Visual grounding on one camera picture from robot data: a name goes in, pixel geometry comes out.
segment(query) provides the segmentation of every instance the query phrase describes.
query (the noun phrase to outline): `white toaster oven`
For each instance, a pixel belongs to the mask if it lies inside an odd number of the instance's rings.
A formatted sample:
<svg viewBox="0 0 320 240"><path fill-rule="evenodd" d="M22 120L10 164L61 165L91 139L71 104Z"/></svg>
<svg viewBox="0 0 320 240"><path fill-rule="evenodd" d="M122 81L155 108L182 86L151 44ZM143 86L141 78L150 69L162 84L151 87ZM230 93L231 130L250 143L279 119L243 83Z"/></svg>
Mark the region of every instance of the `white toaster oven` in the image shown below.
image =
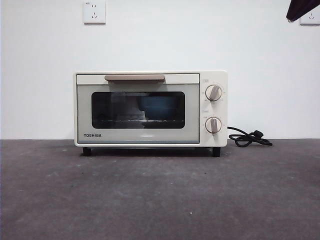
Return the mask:
<svg viewBox="0 0 320 240"><path fill-rule="evenodd" d="M91 148L227 145L228 74L223 70L78 72L74 143Z"/></svg>

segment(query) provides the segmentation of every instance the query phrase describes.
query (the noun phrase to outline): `oven door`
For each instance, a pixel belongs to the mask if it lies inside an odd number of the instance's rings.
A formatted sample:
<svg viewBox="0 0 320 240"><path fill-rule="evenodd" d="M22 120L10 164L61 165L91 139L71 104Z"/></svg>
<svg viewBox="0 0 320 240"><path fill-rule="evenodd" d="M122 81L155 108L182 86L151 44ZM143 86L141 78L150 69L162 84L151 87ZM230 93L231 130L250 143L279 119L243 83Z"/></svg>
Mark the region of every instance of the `oven door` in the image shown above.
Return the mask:
<svg viewBox="0 0 320 240"><path fill-rule="evenodd" d="M77 75L78 144L198 144L198 74Z"/></svg>

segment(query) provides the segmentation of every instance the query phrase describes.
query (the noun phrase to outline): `glass window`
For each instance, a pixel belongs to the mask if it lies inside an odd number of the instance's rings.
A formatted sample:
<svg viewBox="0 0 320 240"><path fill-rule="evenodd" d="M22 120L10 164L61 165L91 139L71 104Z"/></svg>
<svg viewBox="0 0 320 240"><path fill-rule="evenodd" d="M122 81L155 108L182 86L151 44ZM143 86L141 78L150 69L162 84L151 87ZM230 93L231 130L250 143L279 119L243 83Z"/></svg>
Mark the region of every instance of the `glass window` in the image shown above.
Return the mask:
<svg viewBox="0 0 320 240"><path fill-rule="evenodd" d="M180 91L94 92L95 129L182 129L185 94Z"/></svg>

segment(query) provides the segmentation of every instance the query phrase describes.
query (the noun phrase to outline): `beige handle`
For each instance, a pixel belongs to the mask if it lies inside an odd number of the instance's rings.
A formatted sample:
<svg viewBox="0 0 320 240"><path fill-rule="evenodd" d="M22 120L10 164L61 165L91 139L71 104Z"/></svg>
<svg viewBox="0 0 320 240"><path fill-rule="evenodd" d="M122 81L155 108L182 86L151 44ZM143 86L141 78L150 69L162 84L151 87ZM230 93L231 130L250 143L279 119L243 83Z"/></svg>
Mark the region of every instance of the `beige handle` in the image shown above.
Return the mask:
<svg viewBox="0 0 320 240"><path fill-rule="evenodd" d="M125 74L125 75L113 75L108 74L104 76L104 79L108 82L117 84L149 84L164 82L166 77L164 75L136 75L136 74Z"/></svg>

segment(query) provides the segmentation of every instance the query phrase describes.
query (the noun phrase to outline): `toshiba logo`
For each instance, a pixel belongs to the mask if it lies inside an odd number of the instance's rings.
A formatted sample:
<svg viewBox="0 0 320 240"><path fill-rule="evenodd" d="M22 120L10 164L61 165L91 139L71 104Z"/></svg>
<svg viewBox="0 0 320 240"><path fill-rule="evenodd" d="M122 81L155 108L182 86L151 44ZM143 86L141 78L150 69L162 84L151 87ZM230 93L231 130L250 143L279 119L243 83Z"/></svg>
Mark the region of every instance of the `toshiba logo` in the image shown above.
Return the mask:
<svg viewBox="0 0 320 240"><path fill-rule="evenodd" d="M85 138L101 138L101 133L85 133L83 134Z"/></svg>

